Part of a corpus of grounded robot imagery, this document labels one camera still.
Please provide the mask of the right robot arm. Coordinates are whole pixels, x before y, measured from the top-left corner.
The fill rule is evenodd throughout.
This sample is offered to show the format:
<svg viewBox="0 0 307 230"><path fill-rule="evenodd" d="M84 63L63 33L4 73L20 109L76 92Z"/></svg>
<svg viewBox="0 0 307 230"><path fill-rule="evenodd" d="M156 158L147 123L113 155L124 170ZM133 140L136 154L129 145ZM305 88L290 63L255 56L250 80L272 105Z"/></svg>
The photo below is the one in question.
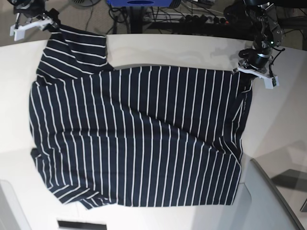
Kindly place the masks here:
<svg viewBox="0 0 307 230"><path fill-rule="evenodd" d="M13 13L16 14L16 21L12 26L13 29L20 27L21 15L24 15L30 22L32 19L38 19L39 21L51 20L51 22L43 26L43 31L53 31L60 27L59 12L54 8L47 11L45 0L8 0L8 3L13 6Z"/></svg>

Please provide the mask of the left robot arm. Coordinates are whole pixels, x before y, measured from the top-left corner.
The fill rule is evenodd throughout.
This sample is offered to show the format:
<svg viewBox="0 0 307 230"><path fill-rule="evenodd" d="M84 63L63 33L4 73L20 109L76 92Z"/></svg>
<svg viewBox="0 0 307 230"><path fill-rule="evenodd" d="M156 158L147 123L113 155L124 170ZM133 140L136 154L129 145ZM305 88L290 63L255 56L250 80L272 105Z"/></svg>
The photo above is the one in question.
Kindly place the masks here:
<svg viewBox="0 0 307 230"><path fill-rule="evenodd" d="M263 70L274 62L273 50L281 45L283 35L273 2L268 0L237 0L224 9L229 24L240 32L250 32L251 48L239 52L241 67Z"/></svg>

